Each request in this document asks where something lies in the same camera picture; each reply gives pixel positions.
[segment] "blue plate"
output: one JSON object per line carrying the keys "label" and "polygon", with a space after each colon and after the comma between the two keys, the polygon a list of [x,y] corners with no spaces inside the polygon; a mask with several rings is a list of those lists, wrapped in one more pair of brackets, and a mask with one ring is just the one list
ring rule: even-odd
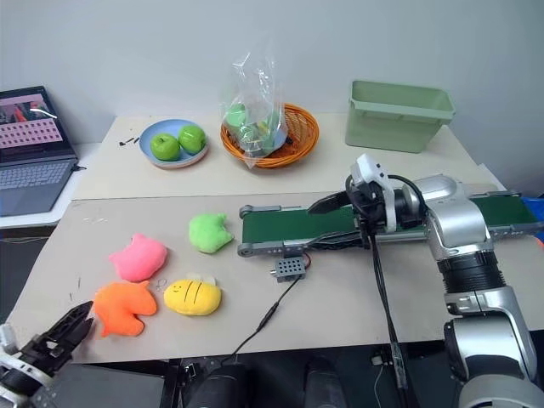
{"label": "blue plate", "polygon": [[173,161],[163,161],[157,159],[155,156],[153,156],[153,153],[151,152],[151,140],[156,134],[159,133],[170,133],[174,138],[178,138],[179,130],[183,126],[187,125],[196,125],[196,123],[184,121],[183,119],[168,119],[166,121],[161,121],[152,124],[147,129],[144,130],[142,135],[139,137],[139,148],[142,150],[142,153],[145,154],[145,156],[149,159],[151,163],[154,165],[160,167],[160,168],[181,168],[181,167],[187,167],[191,164],[194,164],[198,162],[208,151],[208,145],[206,142],[206,146],[204,146],[204,149],[196,153],[195,155],[190,155],[185,150],[180,149],[179,150],[179,159],[173,160]]}

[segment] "yellow bee plush toy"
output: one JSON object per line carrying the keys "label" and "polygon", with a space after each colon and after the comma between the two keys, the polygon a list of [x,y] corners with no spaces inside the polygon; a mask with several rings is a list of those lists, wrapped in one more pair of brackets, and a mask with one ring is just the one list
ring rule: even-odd
{"label": "yellow bee plush toy", "polygon": [[182,315],[205,316],[221,303],[221,289],[213,278],[176,280],[164,292],[164,303]]}

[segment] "pink plush toy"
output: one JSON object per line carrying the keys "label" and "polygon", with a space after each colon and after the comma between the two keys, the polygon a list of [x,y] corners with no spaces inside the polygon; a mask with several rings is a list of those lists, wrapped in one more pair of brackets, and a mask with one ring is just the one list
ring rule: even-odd
{"label": "pink plush toy", "polygon": [[121,279],[141,282],[149,279],[164,264],[167,248],[159,241],[134,234],[133,241],[120,252],[110,255]]}

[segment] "light green plastic bin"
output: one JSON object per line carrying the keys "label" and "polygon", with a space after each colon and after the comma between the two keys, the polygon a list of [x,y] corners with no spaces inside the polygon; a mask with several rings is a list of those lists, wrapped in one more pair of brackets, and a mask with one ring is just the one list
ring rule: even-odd
{"label": "light green plastic bin", "polygon": [[419,153],[455,113],[442,89],[353,81],[346,144]]}

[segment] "laptop screen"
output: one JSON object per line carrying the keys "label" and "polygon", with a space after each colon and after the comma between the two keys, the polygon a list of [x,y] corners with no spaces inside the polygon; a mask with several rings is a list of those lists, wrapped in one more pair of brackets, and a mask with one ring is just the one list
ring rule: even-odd
{"label": "laptop screen", "polygon": [[74,155],[44,87],[0,92],[0,165]]}

